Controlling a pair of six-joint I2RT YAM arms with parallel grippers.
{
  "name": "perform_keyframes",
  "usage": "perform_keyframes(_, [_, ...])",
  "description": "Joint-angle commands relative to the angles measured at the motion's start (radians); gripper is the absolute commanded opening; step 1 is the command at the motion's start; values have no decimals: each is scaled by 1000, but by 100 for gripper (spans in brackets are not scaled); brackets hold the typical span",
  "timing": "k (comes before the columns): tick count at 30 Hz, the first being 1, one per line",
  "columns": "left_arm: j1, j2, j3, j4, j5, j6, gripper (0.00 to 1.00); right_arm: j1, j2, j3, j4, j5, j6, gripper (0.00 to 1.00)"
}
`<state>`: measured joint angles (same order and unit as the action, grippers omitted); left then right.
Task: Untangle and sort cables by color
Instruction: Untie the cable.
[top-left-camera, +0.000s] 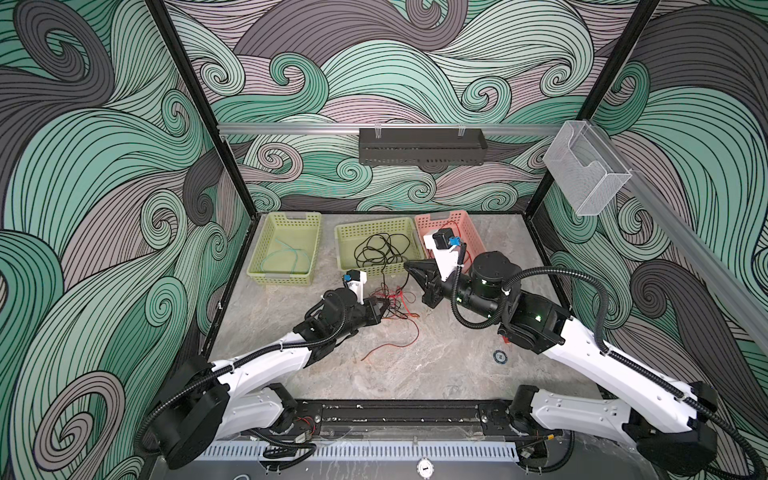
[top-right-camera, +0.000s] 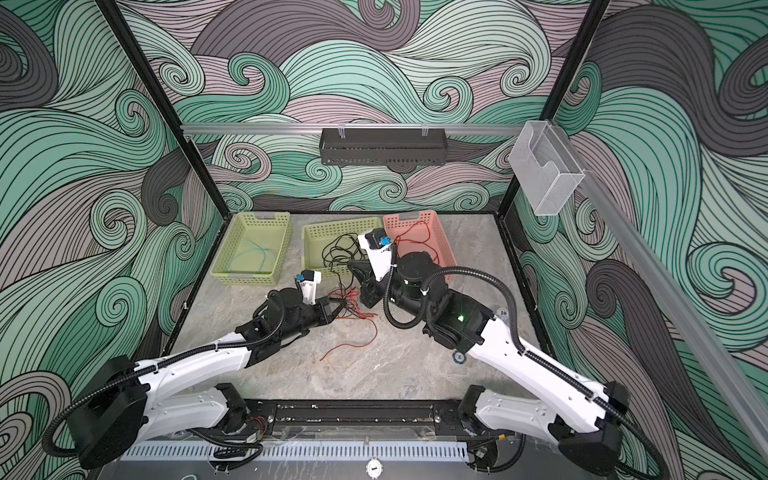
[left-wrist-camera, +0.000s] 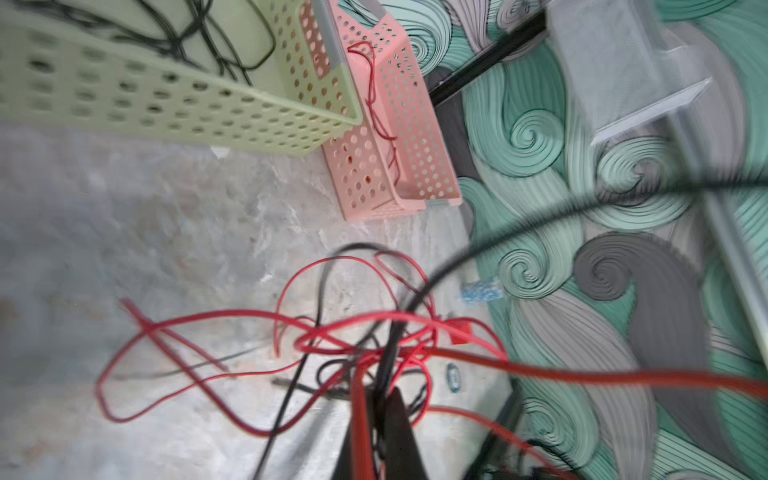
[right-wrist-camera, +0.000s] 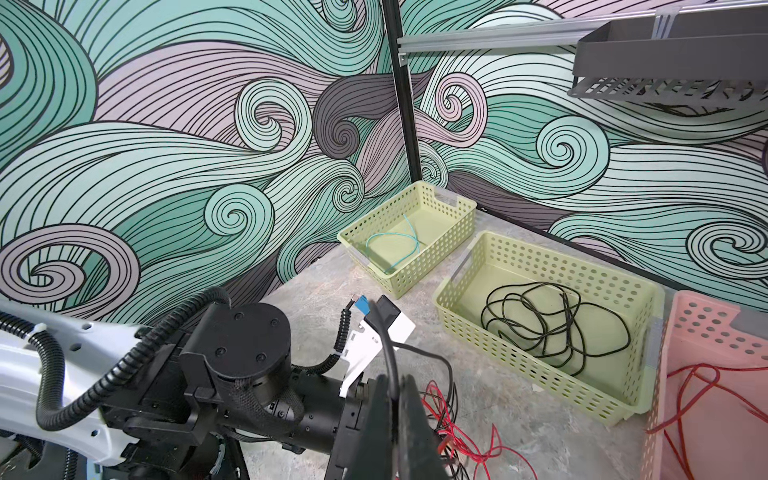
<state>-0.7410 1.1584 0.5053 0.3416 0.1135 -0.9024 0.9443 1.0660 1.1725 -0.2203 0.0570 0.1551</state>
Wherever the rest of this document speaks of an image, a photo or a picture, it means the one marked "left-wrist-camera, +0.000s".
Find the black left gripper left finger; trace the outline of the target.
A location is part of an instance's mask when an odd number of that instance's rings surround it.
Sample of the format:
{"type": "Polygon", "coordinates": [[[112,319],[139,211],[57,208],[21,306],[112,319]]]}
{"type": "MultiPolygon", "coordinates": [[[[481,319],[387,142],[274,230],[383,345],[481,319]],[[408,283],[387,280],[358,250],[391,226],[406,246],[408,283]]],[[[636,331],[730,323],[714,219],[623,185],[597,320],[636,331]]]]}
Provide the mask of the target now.
{"type": "Polygon", "coordinates": [[[383,432],[383,403],[372,389],[354,386],[351,391],[352,417],[332,480],[375,480],[379,478],[377,437],[383,432]]]}

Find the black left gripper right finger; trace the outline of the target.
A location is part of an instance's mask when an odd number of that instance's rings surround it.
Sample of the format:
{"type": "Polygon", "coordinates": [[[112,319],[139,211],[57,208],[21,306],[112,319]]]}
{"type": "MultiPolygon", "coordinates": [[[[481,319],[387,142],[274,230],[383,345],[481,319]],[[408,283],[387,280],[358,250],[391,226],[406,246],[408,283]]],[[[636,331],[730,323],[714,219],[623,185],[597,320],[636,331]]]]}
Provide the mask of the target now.
{"type": "Polygon", "coordinates": [[[402,394],[395,388],[384,404],[384,469],[386,480],[427,480],[402,394]]]}

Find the pink plastic basket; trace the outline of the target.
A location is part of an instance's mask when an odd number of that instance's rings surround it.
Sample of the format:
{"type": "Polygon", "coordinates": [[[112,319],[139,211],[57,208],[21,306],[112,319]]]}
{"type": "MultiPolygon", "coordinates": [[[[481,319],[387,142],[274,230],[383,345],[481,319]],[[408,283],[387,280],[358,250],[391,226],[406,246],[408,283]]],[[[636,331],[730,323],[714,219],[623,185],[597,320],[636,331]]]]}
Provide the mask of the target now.
{"type": "Polygon", "coordinates": [[[362,122],[323,146],[348,222],[459,206],[462,195],[416,55],[384,11],[372,27],[338,2],[331,10],[362,108],[362,122]]]}

